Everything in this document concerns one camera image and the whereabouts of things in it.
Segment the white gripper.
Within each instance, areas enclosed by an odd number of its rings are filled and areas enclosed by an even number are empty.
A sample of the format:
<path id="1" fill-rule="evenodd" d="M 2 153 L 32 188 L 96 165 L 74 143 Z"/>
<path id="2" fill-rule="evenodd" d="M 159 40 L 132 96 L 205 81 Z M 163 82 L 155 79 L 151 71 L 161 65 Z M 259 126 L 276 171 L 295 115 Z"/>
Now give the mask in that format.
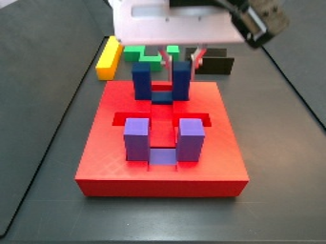
<path id="1" fill-rule="evenodd" d="M 195 80 L 207 44 L 240 43 L 243 38 L 225 10 L 215 7 L 169 7 L 169 0 L 106 0 L 113 11 L 113 30 L 124 46 L 159 46 L 168 81 L 172 82 L 171 44 L 199 44 L 191 54 Z"/>

